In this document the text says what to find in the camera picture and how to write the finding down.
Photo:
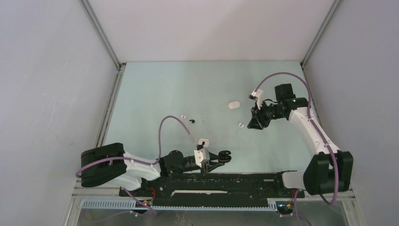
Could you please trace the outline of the black charging case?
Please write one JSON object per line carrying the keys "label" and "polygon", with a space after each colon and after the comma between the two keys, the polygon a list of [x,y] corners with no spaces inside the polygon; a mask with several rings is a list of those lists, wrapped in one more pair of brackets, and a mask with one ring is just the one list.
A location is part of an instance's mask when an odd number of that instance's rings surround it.
{"label": "black charging case", "polygon": [[219,163],[228,163],[232,160],[231,151],[223,150],[218,153],[218,162]]}

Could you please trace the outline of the white gold-trimmed charging case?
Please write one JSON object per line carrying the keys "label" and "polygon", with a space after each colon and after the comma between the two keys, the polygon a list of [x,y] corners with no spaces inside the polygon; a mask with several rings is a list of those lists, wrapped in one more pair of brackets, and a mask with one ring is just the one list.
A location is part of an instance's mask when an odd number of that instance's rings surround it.
{"label": "white gold-trimmed charging case", "polygon": [[200,138],[198,140],[198,145],[202,145],[204,148],[208,148],[210,144],[210,141],[206,138]]}

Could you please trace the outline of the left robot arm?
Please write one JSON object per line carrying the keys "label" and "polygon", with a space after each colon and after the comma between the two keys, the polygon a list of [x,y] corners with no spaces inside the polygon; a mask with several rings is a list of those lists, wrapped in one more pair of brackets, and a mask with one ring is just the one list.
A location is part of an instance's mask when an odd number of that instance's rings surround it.
{"label": "left robot arm", "polygon": [[147,181],[196,170],[208,173],[229,163],[232,157],[228,150],[213,154],[203,145],[197,145],[191,156],[185,157],[174,150],[156,160],[148,160],[126,152],[122,143],[113,143],[84,151],[80,159],[81,168],[76,177],[81,179],[83,187],[115,185],[143,196],[149,190]]}

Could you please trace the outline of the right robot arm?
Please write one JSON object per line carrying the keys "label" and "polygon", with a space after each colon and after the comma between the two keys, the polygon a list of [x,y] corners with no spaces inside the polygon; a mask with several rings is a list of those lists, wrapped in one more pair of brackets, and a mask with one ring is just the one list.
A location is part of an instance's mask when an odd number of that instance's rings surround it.
{"label": "right robot arm", "polygon": [[276,103],[266,104],[262,100],[263,91],[253,90],[250,99],[255,100],[251,108],[249,129],[263,130],[272,120],[288,120],[299,132],[309,150],[311,161],[305,172],[286,171],[282,179],[274,183],[274,192],[285,197],[294,189],[302,189],[310,195],[323,195],[349,190],[353,167],[353,156],[335,145],[320,127],[308,108],[304,97],[296,97],[291,84],[281,84],[275,88]]}

